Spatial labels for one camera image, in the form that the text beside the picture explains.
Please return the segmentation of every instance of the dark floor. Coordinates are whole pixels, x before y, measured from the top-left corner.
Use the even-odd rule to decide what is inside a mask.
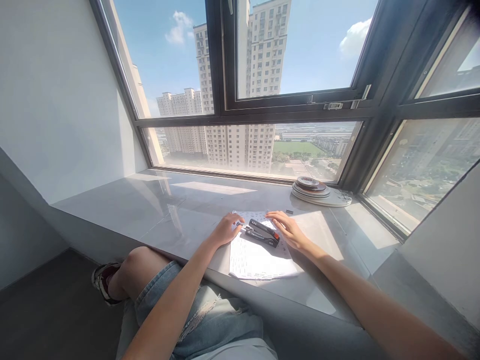
[[[92,287],[95,267],[67,250],[0,291],[0,359],[115,359],[123,307]]]

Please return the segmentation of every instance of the sneaker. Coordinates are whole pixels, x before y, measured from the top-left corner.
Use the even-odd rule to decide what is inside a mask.
[[[118,262],[110,262],[105,265],[100,265],[91,273],[91,284],[97,289],[103,300],[108,306],[114,306],[120,304],[122,301],[112,299],[109,295],[109,285],[107,283],[108,278],[113,276],[122,264]]]

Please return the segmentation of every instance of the denim shorts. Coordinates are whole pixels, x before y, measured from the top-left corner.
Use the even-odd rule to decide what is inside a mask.
[[[181,269],[172,261],[145,286],[135,301],[139,326]],[[244,302],[238,298],[222,298],[216,286],[203,281],[170,360],[189,360],[228,343],[263,338],[263,335],[262,319]]]

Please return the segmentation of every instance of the green field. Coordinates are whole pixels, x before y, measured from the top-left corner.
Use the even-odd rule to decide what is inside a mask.
[[[281,152],[281,153],[312,153],[316,155],[317,153],[321,152],[318,147],[313,145],[310,142],[300,142],[300,141],[275,141],[273,144],[273,151],[274,152]]]

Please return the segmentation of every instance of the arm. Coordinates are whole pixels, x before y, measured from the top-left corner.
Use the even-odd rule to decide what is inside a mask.
[[[361,325],[393,359],[463,359],[417,317],[311,242],[282,211],[266,215],[287,243],[309,258],[330,280]]]
[[[173,279],[148,314],[126,350],[123,359],[169,359],[187,321],[200,281],[217,249],[232,241],[245,222],[237,214],[227,214],[211,235]]]

